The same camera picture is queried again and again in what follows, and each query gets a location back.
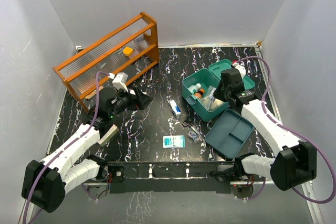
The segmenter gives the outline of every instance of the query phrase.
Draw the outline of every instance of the scissors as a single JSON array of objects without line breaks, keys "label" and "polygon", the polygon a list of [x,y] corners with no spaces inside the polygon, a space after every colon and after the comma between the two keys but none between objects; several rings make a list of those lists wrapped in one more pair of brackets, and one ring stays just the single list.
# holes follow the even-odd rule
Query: scissors
[{"label": "scissors", "polygon": [[199,139],[204,141],[201,133],[194,127],[194,120],[190,116],[182,122],[182,126],[191,128],[198,135]]}]

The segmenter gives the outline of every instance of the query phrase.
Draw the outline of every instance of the teal container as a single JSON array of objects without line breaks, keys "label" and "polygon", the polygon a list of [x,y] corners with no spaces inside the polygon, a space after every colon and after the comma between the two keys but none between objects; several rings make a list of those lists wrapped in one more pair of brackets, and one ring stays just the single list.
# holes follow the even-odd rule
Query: teal container
[{"label": "teal container", "polygon": [[[202,68],[201,70],[193,73],[191,76],[182,80],[182,97],[189,103],[193,110],[200,116],[204,122],[209,122],[229,106],[228,102],[225,102],[222,106],[214,111],[207,110],[203,104],[189,91],[191,85],[200,83],[202,89],[205,90],[205,95],[207,95],[208,88],[213,86],[217,88],[220,82],[220,75],[223,70],[231,68],[232,62],[225,59],[209,66],[209,69]],[[249,76],[244,76],[243,83],[245,89],[252,89],[256,85]]]}]

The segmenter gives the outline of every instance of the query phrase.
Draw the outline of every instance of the marble tabletop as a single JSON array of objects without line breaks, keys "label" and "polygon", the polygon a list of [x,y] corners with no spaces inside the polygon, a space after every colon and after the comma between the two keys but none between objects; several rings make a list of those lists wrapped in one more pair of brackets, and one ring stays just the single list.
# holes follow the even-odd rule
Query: marble tabletop
[{"label": "marble tabletop", "polygon": [[[160,64],[149,70],[133,84],[148,93],[153,101],[144,111],[125,111],[114,117],[114,124],[120,132],[106,146],[92,146],[81,159],[95,154],[113,162],[204,162],[223,161],[212,147],[205,143],[195,144],[187,135],[188,128],[181,125],[183,119],[191,116],[194,125],[203,135],[216,123],[216,117],[203,122],[182,98],[182,80],[192,73],[207,68],[223,59],[231,61],[254,56],[254,47],[203,47],[203,48],[161,48]],[[255,82],[255,91],[263,93],[265,82],[258,61],[245,62],[248,76]],[[174,118],[169,100],[175,100],[181,109],[180,120]],[[56,125],[55,135],[48,153],[57,149],[78,128],[84,110],[67,92]],[[163,148],[163,136],[185,135],[184,148]],[[263,137],[254,130],[241,148],[239,155],[254,152],[260,156],[272,157],[272,152]]]}]

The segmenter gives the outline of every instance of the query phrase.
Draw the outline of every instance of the box lid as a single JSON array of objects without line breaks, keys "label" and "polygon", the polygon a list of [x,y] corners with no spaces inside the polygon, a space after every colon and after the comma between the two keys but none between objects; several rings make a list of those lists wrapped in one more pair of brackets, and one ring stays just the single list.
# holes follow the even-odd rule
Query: box lid
[{"label": "box lid", "polygon": [[[220,60],[209,66],[209,71],[220,80],[220,75],[223,70],[230,69],[232,62],[228,59]],[[244,76],[243,83],[245,89],[252,89],[256,85],[249,76]]]},{"label": "box lid", "polygon": [[245,144],[254,126],[233,110],[226,110],[205,136],[205,142],[233,159]]}]

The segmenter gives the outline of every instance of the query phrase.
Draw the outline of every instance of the plastic bag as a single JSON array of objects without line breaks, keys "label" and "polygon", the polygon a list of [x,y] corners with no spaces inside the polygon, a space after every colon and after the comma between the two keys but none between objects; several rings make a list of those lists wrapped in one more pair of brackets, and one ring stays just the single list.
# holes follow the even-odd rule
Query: plastic bag
[{"label": "plastic bag", "polygon": [[202,104],[207,111],[214,111],[224,104],[223,101],[216,99],[214,97],[214,92],[216,88],[210,86],[207,91],[207,95],[202,98]]}]

